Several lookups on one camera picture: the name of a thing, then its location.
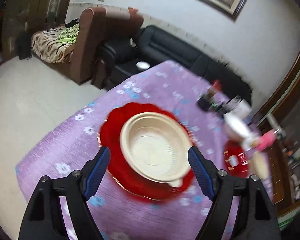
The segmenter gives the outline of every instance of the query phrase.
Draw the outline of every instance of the table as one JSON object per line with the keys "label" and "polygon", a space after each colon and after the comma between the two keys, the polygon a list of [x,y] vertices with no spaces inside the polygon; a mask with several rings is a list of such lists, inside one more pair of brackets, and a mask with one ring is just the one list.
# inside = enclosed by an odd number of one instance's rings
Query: table
{"label": "table", "polygon": [[[173,112],[179,121],[190,126],[203,156],[224,168],[223,147],[228,140],[222,131],[223,120],[206,113],[195,104],[211,87],[174,61],[163,62],[127,79],[96,101],[79,110],[54,131],[48,133],[16,166],[18,183],[27,201],[43,175],[52,179],[81,169],[99,150],[97,133],[108,113],[129,102],[152,103]],[[228,98],[217,93],[219,102]],[[272,198],[271,179],[264,181]],[[70,239],[76,240],[65,198],[61,206]],[[188,190],[168,203],[142,203],[130,198],[106,173],[97,194],[88,206],[104,239],[195,239],[211,206],[196,181]],[[234,225],[238,198],[235,197],[223,235],[228,239]]]}

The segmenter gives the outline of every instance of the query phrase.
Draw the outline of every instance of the green cloth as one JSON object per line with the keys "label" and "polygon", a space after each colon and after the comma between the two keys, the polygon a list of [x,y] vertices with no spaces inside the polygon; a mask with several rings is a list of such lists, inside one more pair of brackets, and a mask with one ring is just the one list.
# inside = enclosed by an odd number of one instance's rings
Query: green cloth
{"label": "green cloth", "polygon": [[72,42],[72,43],[75,43],[76,39],[77,39],[77,37],[73,37],[73,38],[70,38],[70,39],[67,39],[67,38],[59,39],[58,43],[63,43],[63,42]]}
{"label": "green cloth", "polygon": [[79,23],[70,28],[63,29],[58,35],[58,40],[74,38],[78,35],[78,32]]}

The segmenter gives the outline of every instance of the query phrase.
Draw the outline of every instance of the patterned blanket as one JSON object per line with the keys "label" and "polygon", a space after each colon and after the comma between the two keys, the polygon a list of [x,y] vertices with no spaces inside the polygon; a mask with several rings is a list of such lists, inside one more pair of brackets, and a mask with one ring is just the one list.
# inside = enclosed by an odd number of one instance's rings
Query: patterned blanket
{"label": "patterned blanket", "polygon": [[65,29],[58,27],[55,31],[40,31],[31,39],[31,47],[43,61],[49,63],[68,63],[71,61],[74,44],[72,42],[58,43],[58,35]]}

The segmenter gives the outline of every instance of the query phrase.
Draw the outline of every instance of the beige bowl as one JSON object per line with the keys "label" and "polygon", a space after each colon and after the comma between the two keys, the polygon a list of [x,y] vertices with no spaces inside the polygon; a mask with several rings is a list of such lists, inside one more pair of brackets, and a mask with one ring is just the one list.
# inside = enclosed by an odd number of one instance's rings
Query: beige bowl
{"label": "beige bowl", "polygon": [[190,170],[189,135],[164,114],[146,112],[131,117],[122,127],[120,146],[131,168],[149,180],[181,187]]}

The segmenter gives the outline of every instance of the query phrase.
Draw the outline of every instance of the black bag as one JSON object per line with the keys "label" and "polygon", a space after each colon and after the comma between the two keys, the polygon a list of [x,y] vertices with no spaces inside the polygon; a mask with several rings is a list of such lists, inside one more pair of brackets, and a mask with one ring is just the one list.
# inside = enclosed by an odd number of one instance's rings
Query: black bag
{"label": "black bag", "polygon": [[66,24],[65,24],[65,27],[66,27],[66,28],[70,28],[70,27],[75,26],[75,25],[78,24],[78,23],[79,23],[79,18],[74,19],[74,20],[72,20],[72,21],[69,22],[69,23],[66,23]]}
{"label": "black bag", "polygon": [[31,36],[26,32],[20,32],[15,41],[16,52],[19,59],[32,58],[31,55]]}

